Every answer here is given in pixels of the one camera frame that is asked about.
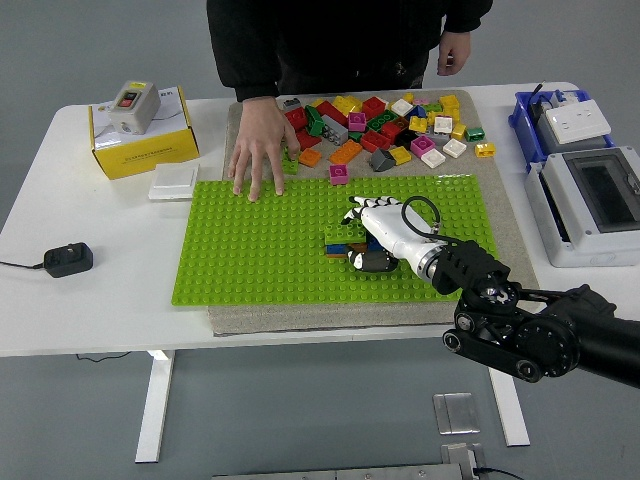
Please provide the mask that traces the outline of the person's right hand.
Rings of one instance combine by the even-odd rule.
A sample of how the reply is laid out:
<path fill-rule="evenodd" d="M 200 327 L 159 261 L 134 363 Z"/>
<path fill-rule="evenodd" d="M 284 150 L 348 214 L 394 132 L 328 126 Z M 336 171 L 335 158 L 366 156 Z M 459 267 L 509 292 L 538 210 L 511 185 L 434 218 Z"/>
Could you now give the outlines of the person's right hand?
<path fill-rule="evenodd" d="M 239 131 L 231 155 L 228 176 L 233 179 L 233 193 L 240 195 L 248 168 L 251 168 L 251 184 L 248 199 L 258 200 L 261 193 L 264 160 L 271 165 L 275 192 L 284 193 L 282 145 L 295 156 L 300 144 L 295 130 L 274 97 L 258 97 L 242 102 Z"/>

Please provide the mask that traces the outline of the person's left hand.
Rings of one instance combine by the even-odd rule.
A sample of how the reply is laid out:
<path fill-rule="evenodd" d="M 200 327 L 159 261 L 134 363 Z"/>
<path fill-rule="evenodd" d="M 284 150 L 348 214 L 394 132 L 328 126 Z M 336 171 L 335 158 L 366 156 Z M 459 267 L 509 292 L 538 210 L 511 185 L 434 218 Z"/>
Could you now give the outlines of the person's left hand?
<path fill-rule="evenodd" d="M 471 55 L 471 33 L 444 31 L 438 50 L 437 74 L 452 76 L 459 73 Z"/>

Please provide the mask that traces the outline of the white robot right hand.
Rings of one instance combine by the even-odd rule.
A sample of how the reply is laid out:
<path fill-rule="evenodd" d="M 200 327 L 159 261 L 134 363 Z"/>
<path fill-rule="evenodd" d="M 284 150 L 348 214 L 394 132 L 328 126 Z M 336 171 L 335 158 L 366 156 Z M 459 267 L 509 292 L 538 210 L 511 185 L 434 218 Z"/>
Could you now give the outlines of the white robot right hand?
<path fill-rule="evenodd" d="M 428 282 L 444 244 L 431 237 L 438 228 L 432 228 L 408 201 L 403 203 L 389 196 L 352 196 L 349 200 L 357 206 L 344 216 L 342 223 L 360 220 L 382 247 L 381 251 L 367 250 L 364 253 L 348 248 L 349 262 L 363 272 L 391 272 L 400 260 L 406 260 L 412 271 Z"/>

